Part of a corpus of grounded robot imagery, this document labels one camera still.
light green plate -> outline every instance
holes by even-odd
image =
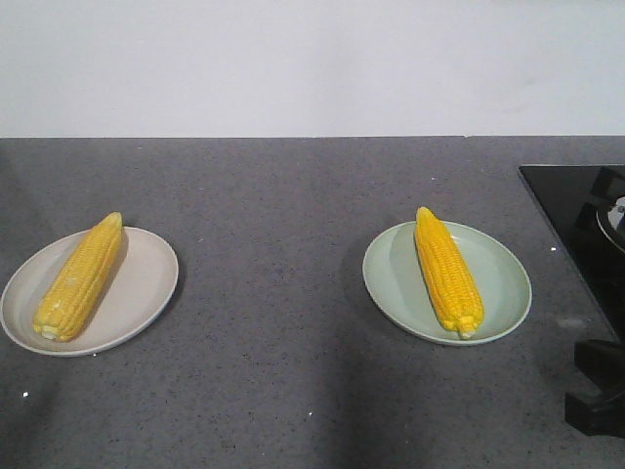
[[[515,330],[531,304],[531,284],[521,262],[503,244],[470,227],[444,222],[458,244],[484,304],[484,322],[471,339],[460,339],[437,320],[419,267],[416,222],[379,234],[367,248],[362,274],[369,294],[394,323],[445,345],[477,345]]]

white plate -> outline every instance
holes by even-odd
[[[32,318],[37,304],[85,233],[71,234],[37,252],[13,274],[2,293],[2,327],[32,352],[77,357],[110,349],[144,330],[174,292],[178,259],[171,246],[156,234],[124,228],[118,269],[83,332],[65,343],[36,334]]]

black glass surface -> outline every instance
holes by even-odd
[[[618,227],[607,226],[605,233],[606,223],[599,222],[625,195],[625,165],[524,165],[520,170],[620,342],[625,342],[625,238]]]

round plate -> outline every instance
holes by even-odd
[[[445,330],[436,317],[414,243],[416,222],[378,235],[362,263],[371,298],[397,325],[446,345],[477,345],[499,339],[522,323],[531,304],[531,284],[521,262],[496,239],[470,227],[444,222],[458,244],[484,304],[484,322],[471,339]]]
[[[82,333],[64,343],[36,334],[32,318],[37,305],[85,233],[64,237],[37,252],[13,274],[2,293],[2,327],[32,352],[77,357],[110,349],[144,330],[174,292],[178,260],[171,246],[156,234],[124,228],[120,262]]]

cooked corn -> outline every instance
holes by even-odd
[[[122,231],[121,214],[113,212],[85,234],[39,303],[35,332],[67,342],[82,331],[117,257]]]
[[[470,338],[484,319],[479,291],[451,233],[426,207],[417,210],[415,241],[438,321]]]

